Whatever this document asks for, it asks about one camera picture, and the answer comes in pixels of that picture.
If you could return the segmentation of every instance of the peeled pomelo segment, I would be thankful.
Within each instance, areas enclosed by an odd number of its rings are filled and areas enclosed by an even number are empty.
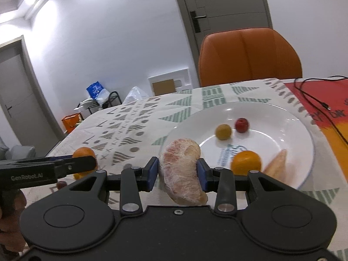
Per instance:
[[[197,177],[196,164],[200,156],[199,145],[188,138],[174,140],[159,156],[160,184],[179,205],[198,206],[208,201]]]
[[[288,151],[286,149],[281,150],[277,154],[277,156],[267,165],[263,173],[274,179],[283,181],[285,177],[285,162],[287,154]]]

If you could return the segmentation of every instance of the black cable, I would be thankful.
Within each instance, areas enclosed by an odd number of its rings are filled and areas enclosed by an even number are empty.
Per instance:
[[[300,84],[300,87],[296,86],[296,79],[294,79],[294,87],[300,91],[300,93],[302,94],[302,97],[313,107],[315,108],[317,111],[319,111],[320,113],[322,113],[330,122],[330,124],[334,127],[334,129],[336,130],[336,132],[339,134],[339,136],[343,139],[343,141],[348,145],[348,140],[346,140],[346,138],[344,137],[344,135],[340,132],[340,130],[337,128],[337,126],[335,125],[335,123],[330,119],[330,117],[328,115],[326,115],[321,109],[319,109],[316,105],[314,105],[307,97],[306,95],[308,95],[309,97],[313,98],[314,100],[316,100],[319,104],[321,104],[324,108],[326,108],[328,110],[328,105],[320,100],[318,100],[317,98],[311,96],[310,94],[308,94],[307,92],[302,90],[302,87],[304,85],[304,83],[306,81],[309,80],[324,80],[324,81],[340,81],[340,80],[344,80],[344,79],[348,79],[348,77],[346,76],[342,76],[342,75],[334,75],[334,76],[329,76],[331,77],[341,77],[340,79],[321,79],[321,78],[309,78],[309,79],[305,79],[304,81],[302,81],[302,83]]]

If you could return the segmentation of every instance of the tablecloth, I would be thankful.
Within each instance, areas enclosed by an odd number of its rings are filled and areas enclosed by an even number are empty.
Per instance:
[[[326,136],[341,169],[348,180],[348,145],[340,138],[337,131],[334,129],[328,119],[313,108],[294,87],[294,83],[286,83],[286,86],[296,95],[301,101],[306,110],[311,114],[316,124]],[[348,97],[347,97],[348,80],[340,81],[308,81],[303,85],[303,90],[306,93],[316,97],[318,100],[327,103],[330,106],[330,111],[325,110],[316,101],[310,99],[311,102],[319,106],[322,111],[335,123],[340,132],[348,137]]]
[[[327,204],[335,212],[338,227],[329,246],[341,260],[348,261],[348,188],[338,162],[315,121],[296,96],[276,78],[236,82],[151,97],[99,111],[88,117],[54,150],[51,156],[72,154],[87,146],[99,167],[109,174],[124,168],[145,166],[158,156],[168,133],[189,116],[228,102],[262,102],[282,107],[297,116],[311,132],[315,144],[314,167],[301,190]],[[65,178],[73,182],[72,176]],[[28,203],[56,191],[55,185],[23,190]],[[151,193],[140,193],[146,205],[171,205],[158,184]],[[110,193],[109,206],[119,207],[119,193]]]

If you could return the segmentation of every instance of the finger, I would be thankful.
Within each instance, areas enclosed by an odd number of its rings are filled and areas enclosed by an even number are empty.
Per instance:
[[[20,192],[15,197],[13,206],[15,207],[15,210],[24,209],[27,205],[27,200],[23,194],[23,192],[20,190]]]
[[[7,250],[20,252],[24,249],[25,240],[20,232],[16,233],[0,233],[0,243],[3,244]]]
[[[19,231],[19,220],[22,212],[23,210],[16,210],[12,215],[0,219],[0,230],[6,233]]]
[[[22,252],[23,250],[17,250],[17,248],[13,248],[11,246],[5,246],[5,248],[8,250],[8,251],[13,251],[13,252]]]

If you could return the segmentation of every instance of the orange chair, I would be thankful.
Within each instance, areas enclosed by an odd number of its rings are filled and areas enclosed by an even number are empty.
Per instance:
[[[247,28],[204,38],[199,56],[201,87],[271,77],[302,77],[298,55],[275,30]]]

